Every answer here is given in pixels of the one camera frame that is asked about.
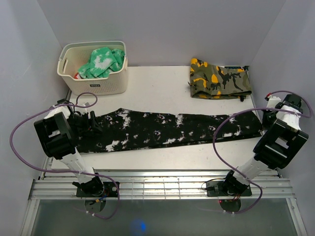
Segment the black white tie-dye trousers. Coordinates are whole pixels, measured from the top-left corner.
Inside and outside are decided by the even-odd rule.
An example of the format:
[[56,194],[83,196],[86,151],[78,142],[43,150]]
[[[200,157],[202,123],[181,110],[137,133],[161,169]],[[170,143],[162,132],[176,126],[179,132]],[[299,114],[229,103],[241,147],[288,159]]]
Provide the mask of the black white tie-dye trousers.
[[253,112],[230,115],[165,114],[123,108],[96,117],[102,134],[79,139],[80,153],[170,148],[260,137]]

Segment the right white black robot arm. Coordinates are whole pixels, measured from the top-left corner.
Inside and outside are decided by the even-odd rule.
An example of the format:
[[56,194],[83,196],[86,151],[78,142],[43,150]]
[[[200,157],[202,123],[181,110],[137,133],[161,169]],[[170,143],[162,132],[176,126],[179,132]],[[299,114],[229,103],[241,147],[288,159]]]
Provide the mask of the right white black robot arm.
[[237,170],[231,170],[222,183],[227,195],[241,195],[250,181],[264,171],[285,168],[308,140],[300,128],[302,98],[288,94],[284,99],[267,95],[262,124],[266,132],[253,149],[254,156]]

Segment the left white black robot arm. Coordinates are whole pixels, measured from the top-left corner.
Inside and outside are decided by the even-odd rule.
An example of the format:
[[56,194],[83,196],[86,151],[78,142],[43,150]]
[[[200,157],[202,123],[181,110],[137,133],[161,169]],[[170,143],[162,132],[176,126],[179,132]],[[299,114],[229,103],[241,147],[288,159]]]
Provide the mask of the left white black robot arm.
[[36,121],[34,127],[45,154],[76,171],[78,181],[73,182],[74,186],[96,197],[104,193],[103,182],[78,151],[80,138],[102,134],[94,111],[88,112],[82,107],[75,110],[71,102],[62,99],[47,116]]

